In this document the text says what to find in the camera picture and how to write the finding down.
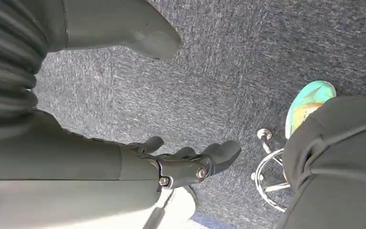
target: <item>gray carpet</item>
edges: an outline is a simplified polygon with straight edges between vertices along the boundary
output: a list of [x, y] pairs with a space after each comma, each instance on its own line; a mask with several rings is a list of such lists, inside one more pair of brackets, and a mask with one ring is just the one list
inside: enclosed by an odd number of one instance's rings
[[[229, 171], [194, 188], [194, 220], [209, 228], [274, 228], [280, 216], [250, 174], [263, 151], [255, 137], [284, 122], [312, 80], [366, 95], [366, 0], [161, 0], [184, 45], [166, 62], [126, 48], [50, 54], [38, 74], [39, 108], [72, 131], [120, 142], [165, 139], [161, 153], [233, 139], [243, 153]], [[268, 182], [280, 172], [268, 168]], [[275, 197], [288, 202], [291, 192]]]

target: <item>shoe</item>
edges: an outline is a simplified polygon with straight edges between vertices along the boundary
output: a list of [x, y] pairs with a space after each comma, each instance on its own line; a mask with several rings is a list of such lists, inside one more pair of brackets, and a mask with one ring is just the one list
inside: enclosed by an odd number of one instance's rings
[[285, 121], [285, 137], [287, 139], [302, 122], [326, 101], [336, 97], [333, 85], [326, 81], [314, 81], [305, 86], [296, 96], [288, 110]]

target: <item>black fabric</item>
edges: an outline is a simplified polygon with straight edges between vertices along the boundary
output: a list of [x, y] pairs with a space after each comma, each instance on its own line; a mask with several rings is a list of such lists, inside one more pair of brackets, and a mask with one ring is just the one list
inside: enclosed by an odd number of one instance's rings
[[283, 152], [296, 190], [278, 229], [366, 228], [366, 97], [328, 101]]

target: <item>bolt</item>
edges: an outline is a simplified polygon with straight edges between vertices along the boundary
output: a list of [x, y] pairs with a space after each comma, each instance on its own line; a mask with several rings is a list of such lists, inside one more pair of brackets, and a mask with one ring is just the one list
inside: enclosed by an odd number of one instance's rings
[[196, 173], [198, 181], [202, 181], [207, 176], [207, 170], [204, 167], [199, 167]]
[[159, 184], [162, 185], [162, 186], [166, 186], [169, 184], [169, 178], [167, 177], [161, 177], [159, 179]]
[[[256, 173], [252, 173], [250, 175], [250, 179], [252, 179], [252, 180], [256, 179]], [[262, 174], [260, 174], [259, 180], [264, 180], [264, 176]]]
[[272, 133], [268, 129], [260, 129], [259, 131], [257, 131], [257, 137], [259, 139], [262, 139], [263, 136], [265, 136], [266, 140], [268, 141], [272, 137]]

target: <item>thigh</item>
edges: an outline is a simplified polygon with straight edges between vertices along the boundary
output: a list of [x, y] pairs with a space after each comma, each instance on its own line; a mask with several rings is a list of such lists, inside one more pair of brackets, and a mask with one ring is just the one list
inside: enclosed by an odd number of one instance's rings
[[295, 198], [279, 229], [366, 228], [366, 97], [328, 101], [283, 153]]

